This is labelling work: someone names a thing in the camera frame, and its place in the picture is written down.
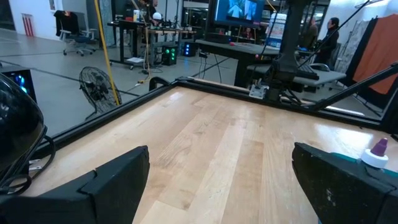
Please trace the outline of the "large purple food coloring bottle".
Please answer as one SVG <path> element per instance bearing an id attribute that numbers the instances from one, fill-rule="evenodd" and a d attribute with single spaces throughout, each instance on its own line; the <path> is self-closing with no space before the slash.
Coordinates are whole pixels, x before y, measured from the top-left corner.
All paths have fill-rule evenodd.
<path id="1" fill-rule="evenodd" d="M 361 160 L 367 165 L 383 169 L 385 168 L 389 158 L 386 155 L 387 138 L 380 139 L 371 149 L 365 149 L 361 155 Z"/>

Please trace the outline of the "orange curtain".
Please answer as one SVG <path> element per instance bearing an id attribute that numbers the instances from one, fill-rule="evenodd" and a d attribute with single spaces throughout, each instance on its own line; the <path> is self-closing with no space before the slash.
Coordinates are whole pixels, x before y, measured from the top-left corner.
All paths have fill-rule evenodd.
<path id="1" fill-rule="evenodd" d="M 398 61 L 398 14 L 377 20 L 353 80 L 363 81 Z"/>

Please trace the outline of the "computer with blue lights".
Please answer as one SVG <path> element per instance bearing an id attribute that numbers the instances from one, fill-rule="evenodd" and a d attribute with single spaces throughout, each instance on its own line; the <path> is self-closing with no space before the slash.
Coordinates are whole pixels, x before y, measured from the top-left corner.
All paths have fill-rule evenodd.
<path id="1" fill-rule="evenodd" d="M 198 44 L 195 42 L 184 42 L 182 45 L 182 56 L 195 57 L 198 50 Z"/>

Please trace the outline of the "office chair with dark jacket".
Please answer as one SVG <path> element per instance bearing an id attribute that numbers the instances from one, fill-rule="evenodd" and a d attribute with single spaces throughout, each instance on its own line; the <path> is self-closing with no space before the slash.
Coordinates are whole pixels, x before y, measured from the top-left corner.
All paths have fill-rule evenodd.
<path id="1" fill-rule="evenodd" d="M 96 40 L 96 29 L 90 29 L 85 22 L 85 15 L 81 12 L 57 10 L 53 14 L 56 23 L 56 36 L 65 44 L 63 55 L 76 52 L 84 57 L 86 53 L 92 55 L 96 48 L 91 44 Z"/>

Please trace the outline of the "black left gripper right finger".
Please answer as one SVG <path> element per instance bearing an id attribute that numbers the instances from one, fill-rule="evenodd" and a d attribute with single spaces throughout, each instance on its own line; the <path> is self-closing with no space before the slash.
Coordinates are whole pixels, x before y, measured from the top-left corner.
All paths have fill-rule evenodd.
<path id="1" fill-rule="evenodd" d="M 398 176 L 301 142 L 292 167 L 319 224 L 398 224 Z"/>

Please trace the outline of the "blue white banner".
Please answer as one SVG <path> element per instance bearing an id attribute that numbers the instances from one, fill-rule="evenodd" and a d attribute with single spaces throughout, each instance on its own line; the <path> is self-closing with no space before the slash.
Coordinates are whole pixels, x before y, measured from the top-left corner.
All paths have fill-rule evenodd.
<path id="1" fill-rule="evenodd" d="M 282 38 L 284 34 L 287 14 L 273 13 L 271 15 L 269 26 L 267 28 L 266 45 L 280 49 L 282 45 Z"/>

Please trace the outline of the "silver mounting plate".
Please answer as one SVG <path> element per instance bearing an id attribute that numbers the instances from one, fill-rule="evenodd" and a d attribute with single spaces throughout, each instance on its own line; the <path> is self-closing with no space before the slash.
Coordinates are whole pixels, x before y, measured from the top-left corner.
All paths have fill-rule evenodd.
<path id="1" fill-rule="evenodd" d="M 269 89 L 269 86 L 267 86 L 267 85 L 252 84 L 250 91 L 249 91 L 249 96 L 251 98 L 263 100 L 268 89 Z"/>

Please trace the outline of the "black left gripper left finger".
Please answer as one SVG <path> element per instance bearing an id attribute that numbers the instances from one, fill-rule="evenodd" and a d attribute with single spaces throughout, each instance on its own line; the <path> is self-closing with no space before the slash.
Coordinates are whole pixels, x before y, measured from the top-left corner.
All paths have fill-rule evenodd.
<path id="1" fill-rule="evenodd" d="M 0 224 L 132 224 L 149 169 L 139 146 L 39 196 L 1 196 Z"/>

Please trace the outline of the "black aluminium table frame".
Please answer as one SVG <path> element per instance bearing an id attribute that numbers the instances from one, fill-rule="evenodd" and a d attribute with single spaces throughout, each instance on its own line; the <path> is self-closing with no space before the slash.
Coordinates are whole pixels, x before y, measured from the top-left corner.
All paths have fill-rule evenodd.
<path id="1" fill-rule="evenodd" d="M 380 72 L 372 75 L 371 77 L 356 83 L 349 88 L 337 93 L 327 99 L 318 101 L 316 103 L 310 103 L 306 105 L 295 105 L 288 102 L 288 100 L 281 99 L 279 101 L 270 101 L 267 99 L 257 99 L 249 96 L 247 89 L 240 90 L 236 86 L 222 86 L 220 84 L 206 83 L 199 79 L 192 77 L 180 77 L 173 82 L 168 82 L 160 77 L 152 78 L 149 82 L 149 92 L 143 94 L 136 99 L 125 103 L 121 106 L 111 109 L 108 112 L 99 115 L 89 121 L 83 122 L 74 126 L 60 134 L 56 134 L 53 137 L 55 145 L 61 149 L 73 141 L 86 136 L 94 130 L 110 123 L 111 121 L 119 118 L 120 116 L 134 110 L 135 108 L 147 103 L 148 101 L 160 96 L 161 94 L 177 87 L 182 86 L 193 90 L 204 91 L 227 98 L 234 98 L 237 100 L 248 101 L 264 106 L 270 106 L 273 108 L 292 111 L 296 113 L 302 113 L 310 116 L 319 118 L 329 119 L 346 124 L 352 124 L 369 129 L 375 129 L 390 133 L 394 136 L 398 135 L 398 94 L 392 97 L 391 104 L 387 107 L 384 116 L 381 119 L 369 118 L 365 116 L 355 115 L 349 112 L 342 112 L 335 109 L 329 109 L 328 107 L 333 103 L 336 103 L 352 94 L 361 91 L 373 84 L 376 84 L 384 79 L 387 79 L 393 75 L 398 74 L 398 61 L 392 63 L 387 69 L 381 70 Z"/>

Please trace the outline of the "large display screen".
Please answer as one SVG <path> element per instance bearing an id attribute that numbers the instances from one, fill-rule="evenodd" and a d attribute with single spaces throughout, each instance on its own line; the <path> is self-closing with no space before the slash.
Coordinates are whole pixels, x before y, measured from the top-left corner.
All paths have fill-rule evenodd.
<path id="1" fill-rule="evenodd" d="M 212 0 L 215 24 L 259 28 L 265 0 Z"/>

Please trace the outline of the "dark grey desk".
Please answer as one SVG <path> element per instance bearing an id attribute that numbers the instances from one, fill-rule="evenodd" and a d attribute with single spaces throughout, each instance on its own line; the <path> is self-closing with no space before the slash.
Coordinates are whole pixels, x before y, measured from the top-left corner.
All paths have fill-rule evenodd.
<path id="1" fill-rule="evenodd" d="M 195 41 L 201 50 L 220 55 L 228 58 L 233 58 L 238 61 L 236 67 L 236 74 L 234 79 L 234 86 L 246 88 L 251 77 L 246 74 L 249 65 L 257 63 L 269 63 L 273 58 L 278 56 L 279 50 L 266 46 L 264 49 L 261 45 L 249 44 L 247 46 L 230 46 L 230 44 L 221 44 L 210 42 L 207 40 Z"/>

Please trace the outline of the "person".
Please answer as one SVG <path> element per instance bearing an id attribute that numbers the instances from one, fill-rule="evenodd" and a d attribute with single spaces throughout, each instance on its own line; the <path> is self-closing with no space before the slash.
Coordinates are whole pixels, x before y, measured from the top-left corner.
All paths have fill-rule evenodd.
<path id="1" fill-rule="evenodd" d="M 310 26 L 308 30 L 302 35 L 302 39 L 299 46 L 306 49 L 311 49 L 317 40 L 318 27 L 316 25 L 316 20 L 313 17 L 310 21 Z"/>
<path id="2" fill-rule="evenodd" d="M 152 16 L 156 13 L 158 0 L 137 0 L 137 5 L 143 11 L 145 16 L 148 16 L 152 25 L 156 26 L 158 22 Z"/>
<path id="3" fill-rule="evenodd" d="M 331 58 L 332 51 L 335 50 L 337 46 L 337 41 L 339 38 L 339 23 L 340 20 L 337 17 L 332 17 L 327 24 L 328 31 L 325 38 L 322 40 L 322 46 L 317 52 L 314 63 L 327 64 Z"/>

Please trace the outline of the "black work desk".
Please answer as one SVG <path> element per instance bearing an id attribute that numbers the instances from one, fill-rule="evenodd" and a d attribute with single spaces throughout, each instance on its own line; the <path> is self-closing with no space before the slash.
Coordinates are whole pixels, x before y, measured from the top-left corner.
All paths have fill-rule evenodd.
<path id="1" fill-rule="evenodd" d="M 133 41 L 132 44 L 132 57 L 138 58 L 137 43 L 138 34 L 137 31 L 142 29 L 142 34 L 146 40 L 150 40 L 150 45 L 146 47 L 146 56 L 148 64 L 153 66 L 155 63 L 155 55 L 157 54 L 158 47 L 172 46 L 180 49 L 180 43 L 182 43 L 182 34 L 196 34 L 194 30 L 183 30 L 183 29 L 146 29 L 143 22 L 133 22 L 127 20 L 116 20 L 107 23 L 108 26 L 119 28 L 119 60 L 109 59 L 110 65 L 114 63 L 130 66 L 133 68 L 138 62 L 128 61 L 128 58 L 124 56 L 124 30 L 131 30 Z"/>

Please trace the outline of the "grey keyboard desk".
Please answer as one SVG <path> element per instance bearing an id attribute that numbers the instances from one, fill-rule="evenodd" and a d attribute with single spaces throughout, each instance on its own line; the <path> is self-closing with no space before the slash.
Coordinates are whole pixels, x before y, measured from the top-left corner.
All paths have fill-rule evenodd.
<path id="1" fill-rule="evenodd" d="M 259 79 L 263 73 L 266 73 L 270 65 L 260 64 L 258 66 L 250 65 L 247 67 L 249 73 L 252 73 L 252 79 Z M 341 80 L 346 77 L 345 73 L 335 72 L 335 71 L 322 71 L 315 70 L 318 75 L 318 80 L 312 80 L 308 78 L 295 77 L 291 89 L 296 92 L 310 92 L 315 93 L 321 87 L 324 87 L 327 83 L 332 83 Z"/>

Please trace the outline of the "black computer tower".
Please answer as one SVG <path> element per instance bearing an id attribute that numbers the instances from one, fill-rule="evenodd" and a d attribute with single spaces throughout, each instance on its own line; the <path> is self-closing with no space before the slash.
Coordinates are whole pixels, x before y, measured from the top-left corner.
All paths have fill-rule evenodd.
<path id="1" fill-rule="evenodd" d="M 30 69 L 19 66 L 6 66 L 0 67 L 0 73 L 14 81 L 25 93 L 37 102 Z"/>

